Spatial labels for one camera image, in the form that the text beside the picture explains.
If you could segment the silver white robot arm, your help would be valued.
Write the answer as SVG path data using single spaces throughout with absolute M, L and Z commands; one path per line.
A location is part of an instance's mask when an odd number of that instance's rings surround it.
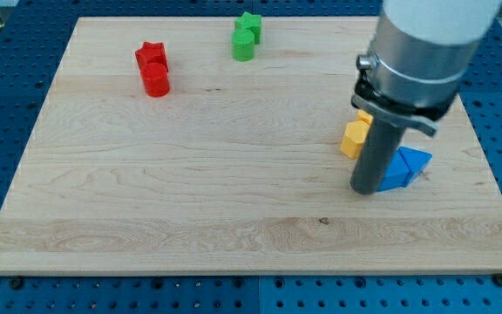
M 384 0 L 376 33 L 356 59 L 353 106 L 429 136 L 458 92 L 498 0 Z

